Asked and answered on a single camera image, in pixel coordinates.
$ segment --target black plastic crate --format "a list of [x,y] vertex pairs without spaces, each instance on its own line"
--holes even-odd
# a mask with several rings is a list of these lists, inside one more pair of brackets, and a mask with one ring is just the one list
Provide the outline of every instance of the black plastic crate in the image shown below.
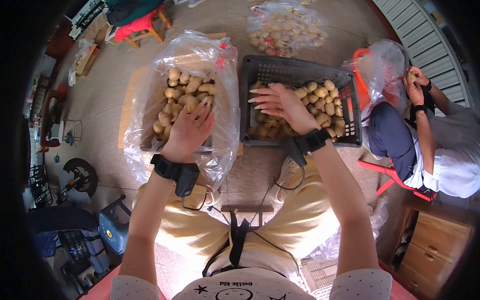
[[262,84],[280,82],[299,88],[310,81],[322,83],[330,79],[338,88],[342,101],[343,119],[345,120],[345,136],[334,143],[336,147],[355,147],[362,144],[360,106],[353,74],[345,69],[334,68],[306,60],[296,60],[263,55],[247,55],[243,58],[240,84],[240,140],[247,146],[274,147],[279,141],[252,140],[246,132],[252,125],[256,127],[253,109],[256,103],[248,103],[249,87],[260,80]]

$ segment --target wooden cabinet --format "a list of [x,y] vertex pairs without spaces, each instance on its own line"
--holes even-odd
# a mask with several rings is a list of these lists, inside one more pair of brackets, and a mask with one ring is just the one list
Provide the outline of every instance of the wooden cabinet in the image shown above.
[[456,207],[429,204],[418,197],[407,201],[387,264],[394,261],[401,236],[413,228],[396,276],[418,299],[435,299],[468,246],[476,218]]

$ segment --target blue stool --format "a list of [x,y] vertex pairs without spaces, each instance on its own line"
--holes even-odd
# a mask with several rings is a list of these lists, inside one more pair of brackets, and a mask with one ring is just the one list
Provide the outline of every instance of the blue stool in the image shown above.
[[112,204],[105,207],[100,211],[100,225],[98,226],[98,232],[102,239],[110,246],[115,254],[122,254],[125,252],[128,238],[128,225],[130,222],[121,223],[118,220],[118,216],[115,214],[115,210],[118,207],[130,217],[132,212],[122,202],[125,199],[125,195],[120,196]]

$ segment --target woman's right hand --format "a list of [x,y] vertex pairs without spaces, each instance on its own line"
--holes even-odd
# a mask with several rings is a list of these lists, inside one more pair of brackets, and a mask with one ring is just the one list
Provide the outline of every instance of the woman's right hand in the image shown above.
[[292,90],[286,89],[283,84],[269,84],[270,88],[251,90],[261,96],[250,99],[249,102],[261,103],[255,109],[261,113],[284,118],[293,130],[304,135],[313,129],[320,129],[314,117],[302,104],[300,98]]

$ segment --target red stool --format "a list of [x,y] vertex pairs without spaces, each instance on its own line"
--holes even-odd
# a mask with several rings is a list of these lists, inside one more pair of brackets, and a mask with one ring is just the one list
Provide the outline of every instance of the red stool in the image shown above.
[[406,186],[401,180],[400,178],[398,178],[398,175],[396,174],[396,171],[395,171],[395,168],[393,166],[389,167],[389,168],[385,168],[384,166],[379,166],[379,165],[376,165],[376,164],[372,164],[372,163],[369,163],[369,162],[366,162],[366,161],[363,161],[363,160],[359,160],[358,161],[359,163],[359,166],[360,167],[363,167],[363,168],[367,168],[367,169],[370,169],[370,170],[373,170],[373,171],[377,171],[377,172],[380,172],[380,173],[384,173],[384,174],[387,174],[388,176],[390,176],[390,179],[385,182],[384,185],[382,185],[378,190],[377,190],[377,195],[380,195],[381,193],[383,193],[384,191],[386,191],[386,189],[388,189],[394,182],[398,183],[399,186],[401,186],[402,188],[404,189],[407,189],[407,190],[411,190],[413,191],[413,193],[422,198],[422,199],[425,199],[427,200],[428,202],[430,202],[433,198],[435,198],[435,196],[437,195],[436,192],[433,192],[429,197],[428,194],[425,194],[423,193],[422,191],[420,190],[417,190],[417,189],[414,189],[414,188],[411,188],[409,186]]

